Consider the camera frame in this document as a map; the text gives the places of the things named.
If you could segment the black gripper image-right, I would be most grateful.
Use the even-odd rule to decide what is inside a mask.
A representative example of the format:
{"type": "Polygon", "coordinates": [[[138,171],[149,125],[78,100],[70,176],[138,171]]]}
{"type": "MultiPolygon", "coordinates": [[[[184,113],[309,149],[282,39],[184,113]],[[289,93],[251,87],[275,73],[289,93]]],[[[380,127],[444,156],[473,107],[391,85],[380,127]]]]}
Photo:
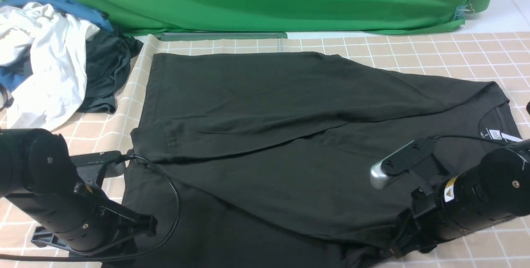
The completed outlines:
{"type": "Polygon", "coordinates": [[[419,219],[397,217],[389,250],[395,258],[430,252],[440,244],[526,215],[526,182],[514,178],[457,177],[445,185],[436,208],[419,219]]]}

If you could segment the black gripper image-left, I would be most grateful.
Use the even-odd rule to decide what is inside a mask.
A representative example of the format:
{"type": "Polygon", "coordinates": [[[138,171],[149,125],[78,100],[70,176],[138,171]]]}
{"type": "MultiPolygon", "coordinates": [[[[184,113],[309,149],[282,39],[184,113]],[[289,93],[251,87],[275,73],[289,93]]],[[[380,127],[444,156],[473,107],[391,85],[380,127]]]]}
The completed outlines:
{"type": "Polygon", "coordinates": [[[157,234],[153,215],[110,200],[91,183],[78,182],[65,195],[35,194],[9,185],[4,196],[38,223],[31,238],[36,247],[68,251],[69,257],[123,255],[125,235],[157,234]]]}

